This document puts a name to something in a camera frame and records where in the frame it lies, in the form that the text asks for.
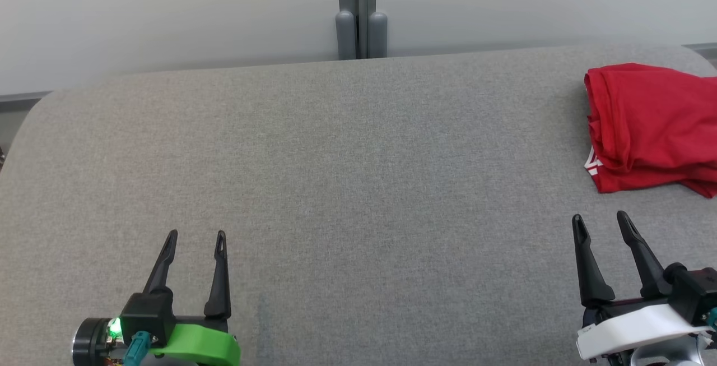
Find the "white panel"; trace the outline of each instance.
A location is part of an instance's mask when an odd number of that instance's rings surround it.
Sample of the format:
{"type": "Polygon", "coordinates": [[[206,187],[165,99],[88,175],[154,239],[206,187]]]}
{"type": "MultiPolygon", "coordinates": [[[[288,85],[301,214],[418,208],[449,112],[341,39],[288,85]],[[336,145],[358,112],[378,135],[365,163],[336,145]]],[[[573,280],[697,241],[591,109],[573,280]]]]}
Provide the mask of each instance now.
{"type": "Polygon", "coordinates": [[[338,0],[0,0],[0,95],[105,75],[337,59],[338,0]]]}
{"type": "Polygon", "coordinates": [[[717,0],[376,0],[389,56],[590,41],[717,41],[717,0]]]}

